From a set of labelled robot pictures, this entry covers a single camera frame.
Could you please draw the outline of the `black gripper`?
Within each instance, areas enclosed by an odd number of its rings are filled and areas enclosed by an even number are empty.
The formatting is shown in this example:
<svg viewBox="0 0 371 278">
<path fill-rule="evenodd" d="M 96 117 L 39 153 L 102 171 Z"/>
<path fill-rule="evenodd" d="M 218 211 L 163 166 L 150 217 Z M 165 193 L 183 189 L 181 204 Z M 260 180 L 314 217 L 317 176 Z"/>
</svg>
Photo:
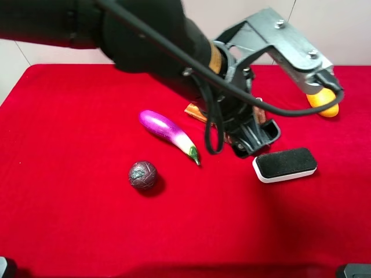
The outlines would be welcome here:
<svg viewBox="0 0 371 278">
<path fill-rule="evenodd" d="M 231 47 L 220 41 L 214 41 L 213 44 L 221 54 L 221 77 L 250 96 L 255 78 L 250 67 L 252 60 L 247 56 L 236 58 L 230 52 Z M 237 157 L 257 155 L 281 136 L 276 121 L 266 119 L 265 113 L 258 112 L 255 105 L 218 89 L 214 92 L 223 117 L 225 142 Z"/>
</svg>

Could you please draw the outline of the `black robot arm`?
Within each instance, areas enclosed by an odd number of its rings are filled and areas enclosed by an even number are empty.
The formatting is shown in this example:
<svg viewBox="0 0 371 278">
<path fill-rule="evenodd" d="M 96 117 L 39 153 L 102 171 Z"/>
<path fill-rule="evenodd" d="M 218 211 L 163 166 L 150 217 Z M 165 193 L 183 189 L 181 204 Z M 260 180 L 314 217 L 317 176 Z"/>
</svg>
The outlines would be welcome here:
<svg viewBox="0 0 371 278">
<path fill-rule="evenodd" d="M 209 40 L 184 14 L 180 1 L 118 1 L 171 43 L 219 77 L 249 93 L 253 72 L 229 77 L 236 58 Z M 1 38 L 73 49 L 100 49 L 128 73 L 146 73 L 194 104 L 206 118 L 205 144 L 216 154 L 226 142 L 239 158 L 255 155 L 281 131 L 264 112 L 210 85 L 143 33 L 104 8 L 102 1 L 2 1 Z"/>
</svg>

